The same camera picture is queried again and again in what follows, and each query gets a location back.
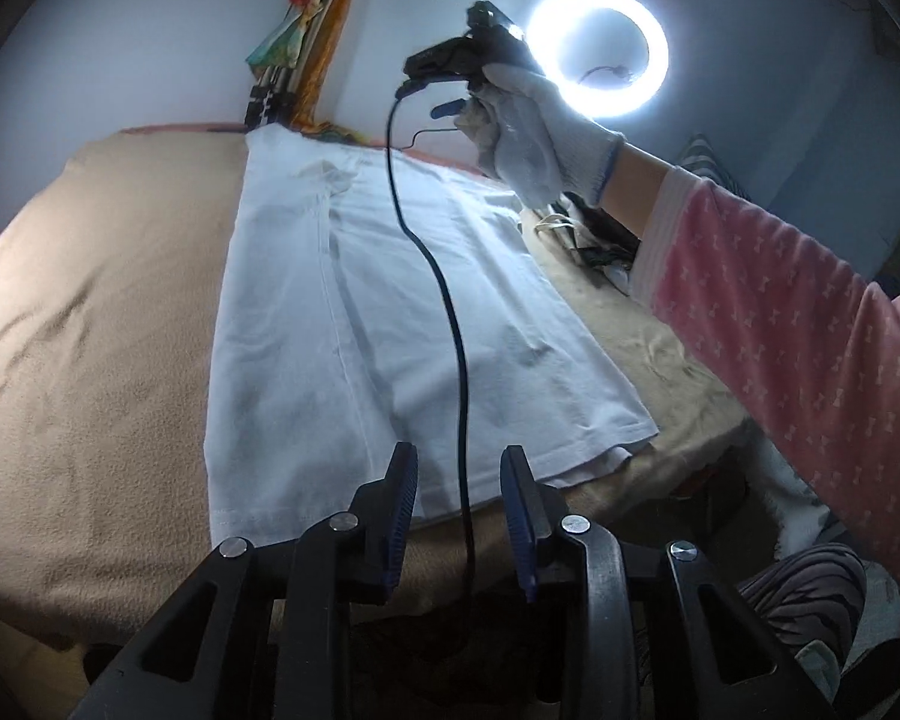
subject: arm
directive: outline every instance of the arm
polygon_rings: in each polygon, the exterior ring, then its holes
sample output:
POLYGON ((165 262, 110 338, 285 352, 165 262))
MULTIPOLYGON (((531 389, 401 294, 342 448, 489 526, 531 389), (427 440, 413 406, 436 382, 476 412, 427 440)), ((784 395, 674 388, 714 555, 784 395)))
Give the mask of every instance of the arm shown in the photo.
POLYGON ((661 178, 637 149, 602 205, 643 237, 634 298, 900 579, 900 298, 712 183, 661 178))

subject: metal rivet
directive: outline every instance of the metal rivet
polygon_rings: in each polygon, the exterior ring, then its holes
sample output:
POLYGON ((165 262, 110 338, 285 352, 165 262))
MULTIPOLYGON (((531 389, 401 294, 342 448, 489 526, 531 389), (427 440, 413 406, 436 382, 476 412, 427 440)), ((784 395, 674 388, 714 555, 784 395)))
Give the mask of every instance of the metal rivet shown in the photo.
POLYGON ((670 545, 670 554, 681 562, 693 562, 697 559, 697 555, 700 555, 700 551, 689 541, 674 541, 670 545))
POLYGON ((360 519, 352 512, 337 512, 330 517, 330 527, 339 532, 352 531, 360 524, 360 519))
POLYGON ((240 536, 231 536, 220 542, 218 550, 223 557, 240 557, 247 552, 247 542, 240 536))
POLYGON ((586 517, 581 517, 579 514, 567 514, 560 521, 560 526, 567 533, 586 533, 590 530, 590 520, 586 517))

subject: white cuff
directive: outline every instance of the white cuff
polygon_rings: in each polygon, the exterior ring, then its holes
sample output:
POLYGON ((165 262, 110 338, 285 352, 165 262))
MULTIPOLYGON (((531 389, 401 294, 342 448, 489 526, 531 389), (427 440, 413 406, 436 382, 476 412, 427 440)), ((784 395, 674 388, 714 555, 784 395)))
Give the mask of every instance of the white cuff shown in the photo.
POLYGON ((656 285, 663 276, 687 199, 700 182, 701 179, 682 167, 671 167, 660 184, 631 270, 631 298, 646 309, 650 309, 656 285))
POLYGON ((566 153, 557 156, 565 166, 564 184, 583 198, 590 208, 600 205, 607 181, 613 175, 620 149, 626 138, 619 132, 599 127, 600 133, 568 142, 566 153))

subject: bed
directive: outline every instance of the bed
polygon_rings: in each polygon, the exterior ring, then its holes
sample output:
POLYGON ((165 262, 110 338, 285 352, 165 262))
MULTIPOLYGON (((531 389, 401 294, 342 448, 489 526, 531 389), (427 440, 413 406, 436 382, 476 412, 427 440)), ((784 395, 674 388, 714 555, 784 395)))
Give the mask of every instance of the bed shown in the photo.
MULTIPOLYGON (((0 237, 0 618, 42 640, 125 641, 211 548, 207 382, 247 149, 185 129, 89 143, 0 237)), ((714 463, 748 418, 666 326, 524 221, 538 266, 660 427, 566 491, 611 522, 714 463)), ((479 588, 511 565, 499 506, 475 528, 479 588)), ((463 557, 458 519, 413 531, 383 613, 451 602, 463 557)))

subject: ring light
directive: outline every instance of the ring light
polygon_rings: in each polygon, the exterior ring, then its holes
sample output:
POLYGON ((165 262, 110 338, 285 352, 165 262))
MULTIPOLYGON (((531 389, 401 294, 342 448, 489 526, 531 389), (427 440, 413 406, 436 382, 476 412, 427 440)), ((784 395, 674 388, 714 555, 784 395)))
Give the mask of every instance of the ring light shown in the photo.
POLYGON ((557 84, 564 100, 591 119, 621 116, 639 108, 663 84, 670 63, 663 28, 636 0, 544 0, 530 17, 527 43, 533 58, 548 79, 557 84), (567 79, 559 68, 560 44, 582 18, 602 9, 626 16, 647 41, 647 69, 625 89, 592 89, 567 79))

